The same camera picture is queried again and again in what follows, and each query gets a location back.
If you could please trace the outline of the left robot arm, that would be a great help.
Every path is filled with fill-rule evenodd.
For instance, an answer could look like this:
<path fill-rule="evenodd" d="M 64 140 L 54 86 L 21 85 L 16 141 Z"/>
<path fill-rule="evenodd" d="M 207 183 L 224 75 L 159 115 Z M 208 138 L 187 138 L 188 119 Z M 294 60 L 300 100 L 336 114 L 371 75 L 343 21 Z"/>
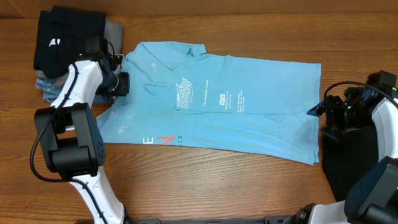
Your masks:
<path fill-rule="evenodd" d="M 57 99 L 35 112 L 38 135 L 30 169 L 45 182 L 74 186 L 93 223 L 132 223 L 105 174 L 105 143 L 91 110 L 96 95 L 115 100 L 129 93 L 129 75 L 121 71 L 124 56 L 110 52 L 112 46 L 103 37 L 87 38 Z"/>

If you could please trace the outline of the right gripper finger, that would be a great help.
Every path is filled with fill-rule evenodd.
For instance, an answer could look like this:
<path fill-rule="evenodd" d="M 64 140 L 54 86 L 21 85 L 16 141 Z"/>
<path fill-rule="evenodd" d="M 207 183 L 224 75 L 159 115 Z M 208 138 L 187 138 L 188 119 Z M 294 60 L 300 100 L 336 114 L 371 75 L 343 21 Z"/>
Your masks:
<path fill-rule="evenodd" d="M 321 127 L 320 128 L 320 132 L 325 135 L 326 137 L 334 140 L 334 141 L 339 141 L 340 140 L 340 132 L 332 129 L 332 128 L 328 128 L 326 126 Z"/>
<path fill-rule="evenodd" d="M 307 115 L 320 117 L 325 112 L 326 112 L 326 104 L 325 100 L 322 100 L 321 102 L 319 102 L 319 104 L 309 109 L 307 111 Z"/>

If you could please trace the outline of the light blue printed t-shirt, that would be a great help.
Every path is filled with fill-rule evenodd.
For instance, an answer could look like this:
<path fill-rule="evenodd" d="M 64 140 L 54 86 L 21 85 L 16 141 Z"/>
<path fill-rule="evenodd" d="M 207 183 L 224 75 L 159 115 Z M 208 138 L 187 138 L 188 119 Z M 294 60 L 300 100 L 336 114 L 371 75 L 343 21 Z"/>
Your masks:
<path fill-rule="evenodd" d="M 213 55 L 202 44 L 141 42 L 130 92 L 98 116 L 107 143 L 222 149 L 318 162 L 321 66 Z"/>

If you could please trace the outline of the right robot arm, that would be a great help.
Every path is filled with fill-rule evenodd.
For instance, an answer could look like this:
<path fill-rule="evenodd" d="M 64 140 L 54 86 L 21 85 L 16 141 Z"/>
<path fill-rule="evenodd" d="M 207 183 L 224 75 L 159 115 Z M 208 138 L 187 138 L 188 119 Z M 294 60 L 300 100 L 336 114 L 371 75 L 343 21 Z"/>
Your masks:
<path fill-rule="evenodd" d="M 322 168 L 335 203 L 311 203 L 284 223 L 397 223 L 397 76 L 383 70 L 348 81 L 308 110 L 326 115 Z"/>

